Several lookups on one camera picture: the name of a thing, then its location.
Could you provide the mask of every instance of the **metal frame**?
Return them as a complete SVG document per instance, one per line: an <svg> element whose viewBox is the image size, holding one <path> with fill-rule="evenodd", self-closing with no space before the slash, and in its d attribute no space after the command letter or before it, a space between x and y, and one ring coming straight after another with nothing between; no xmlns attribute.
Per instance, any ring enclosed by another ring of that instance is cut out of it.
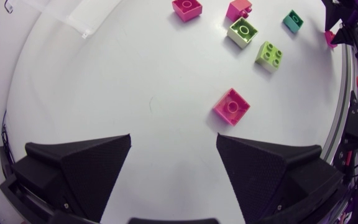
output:
<svg viewBox="0 0 358 224"><path fill-rule="evenodd" d="M336 150L341 142L342 133L345 128L347 111L350 105L351 91L358 95L355 85L358 76L358 59L354 50L349 45L342 45L342 80L341 91L339 92L338 104L335 112L333 125L328 134L326 144L323 147L321 157L329 164L333 163Z"/></svg>

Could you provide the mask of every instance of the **lego brick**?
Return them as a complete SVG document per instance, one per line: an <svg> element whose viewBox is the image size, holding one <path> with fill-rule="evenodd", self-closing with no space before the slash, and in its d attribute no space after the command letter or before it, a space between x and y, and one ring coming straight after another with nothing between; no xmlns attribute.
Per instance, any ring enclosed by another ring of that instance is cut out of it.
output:
<svg viewBox="0 0 358 224"><path fill-rule="evenodd" d="M331 41L333 41L333 38L335 37L334 33L329 30L324 33L324 36L326 37L327 44L330 48L333 49L337 46L336 44L331 44Z"/></svg>
<svg viewBox="0 0 358 224"><path fill-rule="evenodd" d="M303 24L303 20L293 10L284 18L283 22L293 33L298 32Z"/></svg>
<svg viewBox="0 0 358 224"><path fill-rule="evenodd" d="M255 62L266 68L268 71L275 72L280 67L282 57L283 53L273 44L266 41L260 46Z"/></svg>
<svg viewBox="0 0 358 224"><path fill-rule="evenodd" d="M243 115L248 111L250 105L231 88L214 106L214 111L227 123L235 126Z"/></svg>
<svg viewBox="0 0 358 224"><path fill-rule="evenodd" d="M258 34L258 30L244 18L238 19L227 30L227 35L242 49Z"/></svg>
<svg viewBox="0 0 358 224"><path fill-rule="evenodd" d="M196 0L175 0L172 2L172 6L183 22L187 22L203 12L203 6Z"/></svg>
<svg viewBox="0 0 358 224"><path fill-rule="evenodd" d="M235 0L230 2L226 16L233 22L240 19L240 17L246 19L248 13L252 11L251 6L252 4L248 0Z"/></svg>

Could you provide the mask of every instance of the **round hole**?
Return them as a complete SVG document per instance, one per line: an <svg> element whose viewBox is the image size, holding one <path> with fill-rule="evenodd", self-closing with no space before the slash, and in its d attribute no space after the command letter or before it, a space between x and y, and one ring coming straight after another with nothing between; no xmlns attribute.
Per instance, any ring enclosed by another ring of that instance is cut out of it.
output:
<svg viewBox="0 0 358 224"><path fill-rule="evenodd" d="M239 110L239 105L238 105L236 102L232 101L232 102L229 102L229 103L227 104L227 111L228 111L228 112L230 112L230 113L235 113L235 112L237 112L238 110Z"/></svg>
<svg viewBox="0 0 358 224"><path fill-rule="evenodd" d="M181 4L183 7L191 7L192 3L190 1L184 1Z"/></svg>
<svg viewBox="0 0 358 224"><path fill-rule="evenodd" d="M240 32L242 32L243 34L248 34L249 29L246 26L240 26Z"/></svg>
<svg viewBox="0 0 358 224"><path fill-rule="evenodd" d="M268 59L270 58L270 53L269 53L269 52L266 52L265 55L264 55L264 58L265 58L266 60L268 60Z"/></svg>
<svg viewBox="0 0 358 224"><path fill-rule="evenodd" d="M280 61L278 60L278 59L275 59L274 61L273 61L273 65L275 66L275 67L278 67L278 64L280 63Z"/></svg>
<svg viewBox="0 0 358 224"><path fill-rule="evenodd" d="M299 22L299 19L297 18L297 16L292 16L292 19L294 22L298 23Z"/></svg>

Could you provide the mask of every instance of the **pink lego brick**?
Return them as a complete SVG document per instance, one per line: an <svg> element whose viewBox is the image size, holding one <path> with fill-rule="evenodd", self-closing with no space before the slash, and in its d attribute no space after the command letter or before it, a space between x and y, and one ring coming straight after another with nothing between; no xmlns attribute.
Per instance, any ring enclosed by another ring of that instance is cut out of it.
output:
<svg viewBox="0 0 358 224"><path fill-rule="evenodd" d="M246 19L248 17L248 13L252 11L251 6L251 2L247 0L235 0L230 2L226 16L233 22L236 22L240 19L240 17Z"/></svg>
<svg viewBox="0 0 358 224"><path fill-rule="evenodd" d="M187 22L203 12L203 6L196 0L175 0L172 2L172 6L183 22Z"/></svg>
<svg viewBox="0 0 358 224"><path fill-rule="evenodd" d="M324 33L324 36L326 36L328 46L330 46L332 49L337 46L336 44L331 44L331 41L335 37L334 33L329 30Z"/></svg>
<svg viewBox="0 0 358 224"><path fill-rule="evenodd" d="M214 111L226 122L235 126L249 108L250 105L246 100L231 88L214 106Z"/></svg>

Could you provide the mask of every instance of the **light green lego brick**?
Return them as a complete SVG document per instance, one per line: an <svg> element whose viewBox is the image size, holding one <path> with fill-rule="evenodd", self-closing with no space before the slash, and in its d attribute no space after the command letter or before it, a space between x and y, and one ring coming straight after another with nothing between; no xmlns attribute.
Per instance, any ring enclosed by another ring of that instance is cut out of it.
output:
<svg viewBox="0 0 358 224"><path fill-rule="evenodd" d="M275 72L280 67L282 58L283 52L278 50L273 44L266 41L262 44L262 46L260 46L255 62L266 68L268 71Z"/></svg>
<svg viewBox="0 0 358 224"><path fill-rule="evenodd" d="M298 32L303 24L303 20L294 12L294 10L291 10L291 12L284 18L283 22L293 33Z"/></svg>
<svg viewBox="0 0 358 224"><path fill-rule="evenodd" d="M239 47L244 48L257 35L255 29L243 17L233 23L227 30L229 36Z"/></svg>

